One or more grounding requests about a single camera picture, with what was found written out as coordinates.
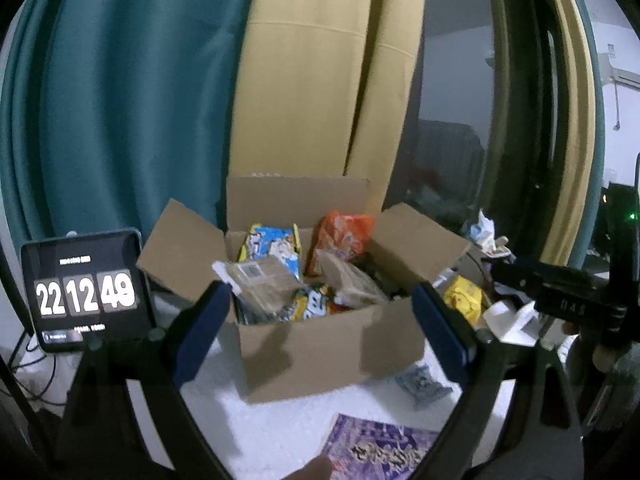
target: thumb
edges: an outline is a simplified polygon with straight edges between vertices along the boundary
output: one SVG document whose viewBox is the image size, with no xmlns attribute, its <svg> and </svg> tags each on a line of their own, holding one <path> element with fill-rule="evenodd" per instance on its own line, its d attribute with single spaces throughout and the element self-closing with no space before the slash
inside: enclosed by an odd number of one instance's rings
<svg viewBox="0 0 640 480">
<path fill-rule="evenodd" d="M 291 473 L 284 480 L 329 480 L 333 463 L 327 456 L 316 456 L 302 469 Z"/>
</svg>

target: open cardboard box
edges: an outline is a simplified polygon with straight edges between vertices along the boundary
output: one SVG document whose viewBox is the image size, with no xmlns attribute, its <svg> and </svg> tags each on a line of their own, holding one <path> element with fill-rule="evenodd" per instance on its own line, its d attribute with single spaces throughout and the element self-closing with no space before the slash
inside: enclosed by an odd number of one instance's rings
<svg viewBox="0 0 640 480">
<path fill-rule="evenodd" d="M 195 301 L 217 276 L 211 264 L 235 261 L 246 230 L 265 226 L 300 229 L 301 275 L 314 228 L 331 210 L 364 211 L 367 180 L 282 176 L 230 177 L 225 235 L 171 200 L 146 243 L 138 267 L 175 294 Z M 367 251 L 406 290 L 434 280 L 469 243 L 405 204 L 376 218 Z M 380 378 L 421 359 L 424 335 L 410 298 L 304 321 L 238 324 L 249 402 L 319 394 Z"/>
</svg>

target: purple package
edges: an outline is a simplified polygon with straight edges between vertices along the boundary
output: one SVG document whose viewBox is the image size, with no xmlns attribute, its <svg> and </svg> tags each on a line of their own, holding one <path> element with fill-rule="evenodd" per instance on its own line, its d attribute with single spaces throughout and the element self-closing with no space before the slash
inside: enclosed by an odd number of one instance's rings
<svg viewBox="0 0 640 480">
<path fill-rule="evenodd" d="M 334 463 L 331 480 L 404 480 L 437 437 L 437 431 L 339 414 L 321 453 Z"/>
</svg>

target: red snack bag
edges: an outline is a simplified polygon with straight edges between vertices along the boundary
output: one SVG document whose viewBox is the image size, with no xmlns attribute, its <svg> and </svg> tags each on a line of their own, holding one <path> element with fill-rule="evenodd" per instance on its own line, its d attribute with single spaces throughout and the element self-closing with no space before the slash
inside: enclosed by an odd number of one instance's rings
<svg viewBox="0 0 640 480">
<path fill-rule="evenodd" d="M 324 217 L 318 231 L 318 242 L 311 254 L 307 268 L 309 276 L 321 273 L 317 263 L 316 249 L 327 250 L 348 261 L 364 252 L 364 244 L 371 238 L 376 219 L 367 215 L 341 215 L 331 211 Z"/>
</svg>

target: digital clock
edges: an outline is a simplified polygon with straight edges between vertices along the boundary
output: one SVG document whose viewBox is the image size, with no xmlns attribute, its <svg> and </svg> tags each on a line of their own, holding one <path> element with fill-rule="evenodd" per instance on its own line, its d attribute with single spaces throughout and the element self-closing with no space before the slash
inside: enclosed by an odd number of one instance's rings
<svg viewBox="0 0 640 480">
<path fill-rule="evenodd" d="M 38 341 L 47 352 L 82 348 L 90 333 L 142 337 L 154 326 L 135 230 L 51 238 L 20 250 Z"/>
</svg>

